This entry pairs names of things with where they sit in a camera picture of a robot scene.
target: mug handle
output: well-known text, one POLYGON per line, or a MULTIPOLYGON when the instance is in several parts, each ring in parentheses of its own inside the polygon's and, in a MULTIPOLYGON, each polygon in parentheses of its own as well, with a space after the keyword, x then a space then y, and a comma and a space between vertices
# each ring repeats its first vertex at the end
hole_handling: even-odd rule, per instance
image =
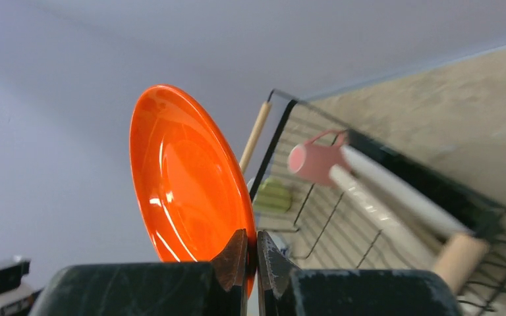
POLYGON ((337 142, 334 143, 333 146, 340 147, 340 146, 346 144, 346 138, 345 138, 346 130, 326 130, 325 132, 318 134, 317 136, 311 138, 310 140, 306 140, 304 142, 304 144, 311 144, 311 143, 315 142, 316 140, 318 140, 319 138, 321 138, 325 135, 328 135, 328 134, 336 134, 338 136, 337 142))

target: black wire rack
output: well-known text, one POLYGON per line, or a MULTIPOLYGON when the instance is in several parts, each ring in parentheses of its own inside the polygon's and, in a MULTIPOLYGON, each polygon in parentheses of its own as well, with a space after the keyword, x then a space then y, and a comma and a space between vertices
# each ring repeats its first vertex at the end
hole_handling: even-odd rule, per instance
MULTIPOLYGON (((289 258, 301 268, 430 268, 411 261, 403 248, 357 210, 340 189, 309 183, 287 171, 287 157, 296 144, 324 130, 347 130, 351 145, 354 140, 353 146, 358 145, 360 150, 373 144, 374 149, 394 152, 395 161, 380 163, 454 214, 475 237, 490 243, 489 253, 458 299, 467 315, 506 311, 506 206, 395 152, 309 102, 279 90, 273 90, 268 101, 275 95, 288 104, 250 188, 258 230, 279 235, 291 247, 289 258), (259 191, 267 178, 291 192, 291 207, 286 213, 274 213, 271 208, 278 199, 289 197, 259 191)), ((321 139, 327 145, 335 141, 332 136, 321 139)))

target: dish rack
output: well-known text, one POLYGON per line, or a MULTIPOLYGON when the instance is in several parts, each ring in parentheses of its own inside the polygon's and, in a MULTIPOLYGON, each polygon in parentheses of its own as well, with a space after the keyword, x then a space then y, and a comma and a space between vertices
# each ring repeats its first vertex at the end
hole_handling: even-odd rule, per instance
MULTIPOLYGON (((353 130, 341 119, 315 105, 285 92, 273 90, 268 101, 275 95, 286 99, 288 104, 253 181, 250 195, 254 200, 261 183, 270 176, 290 189, 293 200, 291 208, 284 214, 262 211, 263 205, 254 203, 258 230, 280 235, 291 247, 289 258, 301 268, 426 269, 407 259, 402 247, 397 247, 383 230, 356 210, 340 189, 306 182, 287 170, 288 154, 296 144, 329 129, 348 130, 351 135, 353 133, 356 137, 366 138, 366 143, 372 142, 375 148, 389 153, 394 149, 353 130)), ((330 136, 324 138, 322 143, 331 145, 334 141, 336 139, 330 136)), ((447 190, 440 192, 440 195, 450 198, 445 202, 457 202, 455 207, 464 206, 468 216, 466 223, 463 223, 472 229, 474 237, 490 243, 488 254, 458 295, 463 311, 467 315, 505 311, 506 206, 404 155, 395 152, 395 156, 404 159, 412 171, 417 170, 417 174, 427 177, 425 180, 428 189, 432 190, 430 192, 447 190)))

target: green sponge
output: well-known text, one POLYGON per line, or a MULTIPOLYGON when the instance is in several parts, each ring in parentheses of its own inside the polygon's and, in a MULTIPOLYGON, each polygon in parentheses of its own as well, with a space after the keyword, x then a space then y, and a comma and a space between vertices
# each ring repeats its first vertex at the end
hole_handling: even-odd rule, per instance
POLYGON ((292 194, 277 179, 267 178, 259 186, 253 208, 272 213, 286 213, 292 205, 292 194))

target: pink mug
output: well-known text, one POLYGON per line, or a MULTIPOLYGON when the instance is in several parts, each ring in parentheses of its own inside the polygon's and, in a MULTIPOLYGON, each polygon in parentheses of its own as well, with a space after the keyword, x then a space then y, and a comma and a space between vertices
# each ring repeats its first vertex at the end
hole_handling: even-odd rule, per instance
POLYGON ((340 165, 348 171, 352 171, 341 153, 340 147, 346 144, 344 130, 328 130, 298 144, 288 156, 288 171, 307 181, 315 182, 323 186, 335 186, 329 177, 329 171, 333 165, 340 165), (319 138, 336 134, 337 141, 331 146, 319 145, 314 142, 319 138))

